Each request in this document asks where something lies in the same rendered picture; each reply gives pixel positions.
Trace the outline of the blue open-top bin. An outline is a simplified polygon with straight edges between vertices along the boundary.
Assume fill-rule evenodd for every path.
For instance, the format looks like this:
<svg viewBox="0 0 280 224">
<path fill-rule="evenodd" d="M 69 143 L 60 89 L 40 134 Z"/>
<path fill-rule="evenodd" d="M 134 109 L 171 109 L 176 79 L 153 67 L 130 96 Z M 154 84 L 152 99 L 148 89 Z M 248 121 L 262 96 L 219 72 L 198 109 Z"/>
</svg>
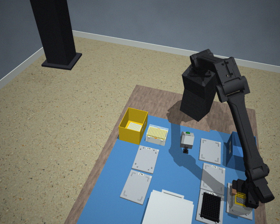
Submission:
<svg viewBox="0 0 280 224">
<path fill-rule="evenodd" d="M 237 132 L 232 132 L 226 147 L 226 167 L 245 172 L 243 150 Z"/>
</svg>

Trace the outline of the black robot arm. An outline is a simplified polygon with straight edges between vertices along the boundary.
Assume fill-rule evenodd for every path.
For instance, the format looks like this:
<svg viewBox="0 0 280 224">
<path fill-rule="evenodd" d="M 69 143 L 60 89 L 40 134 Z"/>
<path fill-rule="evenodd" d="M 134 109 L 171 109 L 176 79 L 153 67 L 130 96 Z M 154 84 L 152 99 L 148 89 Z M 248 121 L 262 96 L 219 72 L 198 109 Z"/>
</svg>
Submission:
<svg viewBox="0 0 280 224">
<path fill-rule="evenodd" d="M 222 59 L 214 57 L 210 49 L 190 56 L 190 77 L 211 77 L 216 74 L 218 85 L 215 86 L 219 101 L 227 102 L 239 140 L 243 150 L 243 160 L 247 182 L 242 184 L 241 192 L 246 194 L 245 206 L 256 209 L 261 203 L 274 200 L 274 196 L 267 186 L 265 179 L 269 174 L 269 167 L 261 158 L 251 124 L 245 107 L 245 94 L 250 93 L 245 76 L 241 76 L 234 57 Z M 228 76 L 227 76 L 228 75 Z"/>
</svg>

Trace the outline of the blue bench mat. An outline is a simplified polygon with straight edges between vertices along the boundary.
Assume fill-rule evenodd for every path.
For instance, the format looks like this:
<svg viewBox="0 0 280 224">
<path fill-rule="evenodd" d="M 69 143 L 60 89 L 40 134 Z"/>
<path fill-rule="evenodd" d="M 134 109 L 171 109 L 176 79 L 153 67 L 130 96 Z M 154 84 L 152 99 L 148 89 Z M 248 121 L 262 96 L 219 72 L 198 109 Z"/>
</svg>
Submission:
<svg viewBox="0 0 280 224">
<path fill-rule="evenodd" d="M 146 141 L 150 124 L 169 129 L 165 146 Z M 183 153 L 185 148 L 180 147 L 182 132 L 194 134 L 193 146 L 188 149 L 188 154 Z M 119 140 L 118 136 L 76 224 L 142 224 L 151 192 L 162 192 L 162 189 L 192 201 L 194 208 L 191 224 L 205 224 L 196 221 L 203 163 L 225 168 L 222 224 L 255 224 L 254 209 L 252 220 L 226 213 L 227 184 L 233 180 L 247 179 L 245 172 L 226 167 L 226 147 L 230 136 L 214 130 L 207 132 L 169 123 L 168 119 L 148 115 L 139 145 Z M 220 165 L 199 160 L 201 138 L 221 142 Z M 153 174 L 132 169 L 140 145 L 159 150 Z M 143 205 L 120 198 L 131 170 L 152 176 Z"/>
</svg>

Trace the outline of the yellow open-top bin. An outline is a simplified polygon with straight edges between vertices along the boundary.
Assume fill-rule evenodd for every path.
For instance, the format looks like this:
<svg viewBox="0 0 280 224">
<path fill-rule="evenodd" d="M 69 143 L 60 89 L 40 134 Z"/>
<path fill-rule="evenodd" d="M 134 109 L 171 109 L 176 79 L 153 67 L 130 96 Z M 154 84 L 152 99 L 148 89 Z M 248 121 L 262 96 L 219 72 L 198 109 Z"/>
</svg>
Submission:
<svg viewBox="0 0 280 224">
<path fill-rule="evenodd" d="M 139 145 L 147 126 L 148 112 L 128 108 L 120 125 L 119 125 L 119 140 L 134 143 Z M 130 123 L 142 125 L 140 131 L 127 129 Z"/>
</svg>

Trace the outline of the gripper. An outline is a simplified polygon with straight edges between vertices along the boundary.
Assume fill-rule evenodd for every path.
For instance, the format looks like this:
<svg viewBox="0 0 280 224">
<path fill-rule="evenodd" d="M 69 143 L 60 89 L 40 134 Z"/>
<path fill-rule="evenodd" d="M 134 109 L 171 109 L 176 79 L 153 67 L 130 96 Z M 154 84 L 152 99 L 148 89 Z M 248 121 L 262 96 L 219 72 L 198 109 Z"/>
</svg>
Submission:
<svg viewBox="0 0 280 224">
<path fill-rule="evenodd" d="M 237 179 L 237 180 L 232 181 L 232 196 L 236 195 L 236 192 L 241 192 L 241 186 L 244 182 L 245 181 L 241 180 L 241 179 Z M 246 182 L 247 182 L 247 179 L 246 179 Z M 247 182 L 247 184 L 248 184 L 248 182 Z M 252 186 L 250 186 L 250 187 L 252 187 Z M 252 187 L 252 188 L 254 188 L 254 187 Z"/>
</svg>

